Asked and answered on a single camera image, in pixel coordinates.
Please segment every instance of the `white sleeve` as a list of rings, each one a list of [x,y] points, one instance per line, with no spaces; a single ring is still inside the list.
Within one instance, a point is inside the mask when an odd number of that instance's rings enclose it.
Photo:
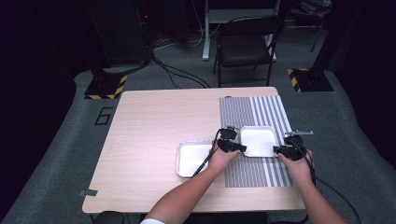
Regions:
[[[142,222],[140,222],[140,224],[165,224],[165,223],[163,223],[159,220],[148,218],[148,219],[145,219]]]

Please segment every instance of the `power cord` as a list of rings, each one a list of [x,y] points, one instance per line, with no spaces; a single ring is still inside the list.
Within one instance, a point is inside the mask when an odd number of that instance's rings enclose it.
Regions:
[[[300,153],[302,155],[304,155],[303,151],[293,142],[290,141],[296,148],[298,148],[298,150],[300,151]],[[309,160],[308,158],[305,156],[303,156],[303,158],[305,159],[305,161],[307,162],[309,169],[311,171],[311,177],[312,177],[312,181],[314,183],[314,185],[316,185],[316,180],[318,180],[320,183],[324,184],[326,187],[328,187],[329,189],[331,189],[332,191],[334,191],[336,194],[338,194],[338,196],[340,196],[346,203],[347,205],[352,209],[356,219],[358,220],[358,223],[361,224],[361,218],[358,214],[358,212],[356,211],[355,207],[352,205],[352,203],[343,195],[341,194],[338,190],[336,190],[333,186],[331,186],[330,184],[326,183],[325,181],[323,181],[322,179],[318,178],[315,175],[315,169],[313,166],[313,162],[312,162],[312,156],[309,154],[308,151],[306,151],[306,154],[308,154],[309,156]],[[293,224],[293,223],[305,223],[308,220],[308,216],[306,216],[302,221],[299,222],[291,222],[291,221],[277,221],[277,222],[271,222],[271,224]]]
[[[213,156],[213,154],[215,154],[216,150],[219,149],[219,147],[217,147],[217,148],[215,149],[215,145],[216,145],[216,142],[217,142],[217,140],[218,140],[218,136],[219,136],[220,131],[221,131],[221,129],[219,129],[219,130],[216,132],[215,140],[213,140],[212,148],[210,148],[209,154],[208,154],[207,157],[204,159],[204,161],[202,162],[202,164],[198,167],[198,169],[195,171],[195,173],[191,176],[191,178],[195,177],[196,175],[198,175],[198,174],[201,172],[201,170],[205,167],[205,164],[210,160],[210,158],[212,158],[212,156]]]
[[[114,51],[114,49],[108,44],[107,39],[103,36],[101,30],[99,29],[98,25],[95,22],[95,18],[93,17],[90,8],[88,7],[87,3],[85,1],[81,1],[82,6],[84,7],[85,11],[87,12],[88,16],[91,18],[93,27],[96,31],[96,33],[99,35],[99,37],[101,37],[101,39],[103,40],[104,44],[108,47],[108,49],[110,50],[110,52],[115,56],[115,57],[119,57],[118,54]],[[152,52],[152,44],[148,44],[148,46],[146,46],[146,49],[148,52]],[[127,69],[121,72],[117,72],[117,73],[113,73],[113,72],[107,72],[103,69],[101,69],[101,73],[103,75],[106,76],[113,76],[113,77],[123,77],[123,76],[127,76],[130,75],[134,72],[139,71],[140,69],[144,68],[145,66],[147,66],[149,64],[149,54],[146,60],[143,60],[141,62],[139,62],[138,66],[135,68],[131,68],[131,69]]]
[[[198,24],[199,24],[199,28],[201,30],[201,37],[198,40],[198,43],[196,43],[195,45],[189,46],[191,48],[194,48],[194,47],[197,47],[201,43],[201,41],[204,39],[204,31],[203,31],[203,27],[202,27],[201,21],[199,20],[198,13],[196,11],[196,6],[195,6],[195,3],[194,3],[194,0],[191,0],[191,3],[192,3],[192,8],[194,9],[195,18],[197,19]],[[227,5],[228,5],[228,0],[225,1],[224,9],[227,8]],[[218,27],[216,27],[216,29],[212,32],[212,34],[209,34],[209,37],[211,37],[219,28],[220,28],[220,24],[218,25]]]
[[[203,88],[210,88],[209,84],[207,84],[207,82],[204,81],[203,79],[201,79],[200,77],[197,77],[197,76],[195,76],[195,75],[193,75],[193,74],[191,74],[191,73],[188,73],[188,72],[186,72],[186,71],[183,71],[183,70],[180,70],[180,69],[175,68],[175,67],[173,67],[173,66],[170,66],[170,65],[168,65],[168,64],[165,64],[165,63],[161,62],[160,59],[158,59],[157,57],[155,57],[154,54],[151,55],[151,59],[152,59],[152,61],[154,61],[154,62],[155,62],[156,64],[158,64],[162,69],[164,69],[164,70],[166,71],[166,73],[167,73],[168,76],[170,77],[171,82],[172,82],[172,84],[174,85],[175,89],[182,89],[182,88],[179,87],[179,86],[176,84],[176,82],[173,80],[171,74],[173,74],[173,75],[175,75],[175,76],[178,76],[178,77],[184,77],[184,78],[186,78],[186,79],[192,80],[192,81],[198,83],[199,85],[201,85]],[[174,70],[176,70],[176,71],[178,71],[178,72],[180,72],[180,73],[184,73],[184,74],[186,74],[187,76],[183,76],[183,75],[181,75],[181,74],[178,74],[178,73],[176,73],[176,72],[173,72],[173,71],[169,70],[169,68],[174,69]]]

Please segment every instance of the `person's left hand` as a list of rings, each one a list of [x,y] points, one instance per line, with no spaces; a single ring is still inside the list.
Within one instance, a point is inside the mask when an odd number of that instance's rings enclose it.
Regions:
[[[207,169],[216,172],[218,175],[227,168],[230,162],[241,154],[240,150],[233,152],[224,152],[219,148],[218,144],[215,144],[215,153],[207,165]]]

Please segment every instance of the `hand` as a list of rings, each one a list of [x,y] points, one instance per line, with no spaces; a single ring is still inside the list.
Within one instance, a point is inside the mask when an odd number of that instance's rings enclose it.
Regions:
[[[210,159],[207,169],[216,172],[217,175],[223,172],[230,162],[241,154],[240,150],[224,152],[219,148],[218,144],[215,144],[215,149],[217,150]]]
[[[309,149],[306,150],[306,156],[309,160],[308,154],[312,157],[312,151]],[[301,158],[298,161],[291,161],[281,153],[278,153],[277,157],[286,165],[291,179],[298,187],[300,187],[302,184],[313,184],[311,170],[309,169],[309,166],[304,158]]]

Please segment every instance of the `hazard tape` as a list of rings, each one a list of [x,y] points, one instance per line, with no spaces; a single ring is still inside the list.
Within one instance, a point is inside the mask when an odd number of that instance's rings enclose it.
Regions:
[[[289,74],[289,77],[290,77],[291,85],[293,86],[295,91],[301,91],[300,86],[298,85],[297,78],[296,78],[296,76],[293,73],[295,70],[298,70],[298,71],[309,71],[309,69],[307,69],[307,68],[288,69],[288,74]]]
[[[127,76],[123,77],[120,81],[120,85],[117,87],[117,90],[114,94],[111,95],[85,95],[84,99],[92,99],[92,100],[105,100],[105,99],[117,99],[122,93],[122,89],[125,85]]]

